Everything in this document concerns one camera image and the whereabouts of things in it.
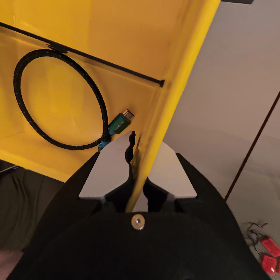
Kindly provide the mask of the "yellow plastic bin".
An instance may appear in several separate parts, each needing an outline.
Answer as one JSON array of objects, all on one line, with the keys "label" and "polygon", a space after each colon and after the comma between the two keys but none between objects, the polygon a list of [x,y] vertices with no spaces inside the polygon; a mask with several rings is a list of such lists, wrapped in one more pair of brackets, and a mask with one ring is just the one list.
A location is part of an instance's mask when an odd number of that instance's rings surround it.
[{"label": "yellow plastic bin", "polygon": [[1,1],[1,22],[135,72],[105,70],[1,34],[1,159],[66,181],[105,140],[105,125],[135,117],[143,189],[220,1]]}]

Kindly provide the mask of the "person's dark trousers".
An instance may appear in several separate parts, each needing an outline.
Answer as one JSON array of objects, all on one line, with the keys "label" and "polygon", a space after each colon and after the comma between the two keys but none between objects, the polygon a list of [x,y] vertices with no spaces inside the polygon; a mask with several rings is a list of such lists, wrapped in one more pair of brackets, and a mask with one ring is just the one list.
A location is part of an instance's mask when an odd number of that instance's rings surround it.
[{"label": "person's dark trousers", "polygon": [[3,160],[0,168],[0,249],[21,251],[64,182]]}]

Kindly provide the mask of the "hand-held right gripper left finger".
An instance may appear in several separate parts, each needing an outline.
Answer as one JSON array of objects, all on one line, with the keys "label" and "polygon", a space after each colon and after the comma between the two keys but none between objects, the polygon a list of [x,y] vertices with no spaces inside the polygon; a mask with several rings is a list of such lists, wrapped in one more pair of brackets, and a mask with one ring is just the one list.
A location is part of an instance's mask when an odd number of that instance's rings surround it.
[{"label": "hand-held right gripper left finger", "polygon": [[129,179],[134,157],[135,131],[106,145],[101,152],[79,194],[80,199],[100,199],[116,190]]}]

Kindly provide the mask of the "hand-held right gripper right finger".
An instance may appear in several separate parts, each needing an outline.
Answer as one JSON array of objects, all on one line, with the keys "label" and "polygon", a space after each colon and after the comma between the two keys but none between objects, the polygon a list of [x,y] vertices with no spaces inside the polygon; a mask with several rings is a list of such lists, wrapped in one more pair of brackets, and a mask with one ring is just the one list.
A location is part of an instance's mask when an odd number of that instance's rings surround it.
[{"label": "hand-held right gripper right finger", "polygon": [[162,142],[145,185],[163,194],[164,200],[196,198],[194,190],[174,150]]}]

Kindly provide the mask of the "red padded item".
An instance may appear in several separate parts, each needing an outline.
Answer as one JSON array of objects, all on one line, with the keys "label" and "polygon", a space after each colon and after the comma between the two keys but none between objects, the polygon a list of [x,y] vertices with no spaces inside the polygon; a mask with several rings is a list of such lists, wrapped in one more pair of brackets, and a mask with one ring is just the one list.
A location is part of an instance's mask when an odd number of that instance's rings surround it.
[{"label": "red padded item", "polygon": [[277,258],[280,256],[280,248],[271,238],[263,238],[261,243],[273,257]]},{"label": "red padded item", "polygon": [[270,255],[264,254],[261,260],[262,269],[269,275],[274,275],[277,266],[277,259]]}]

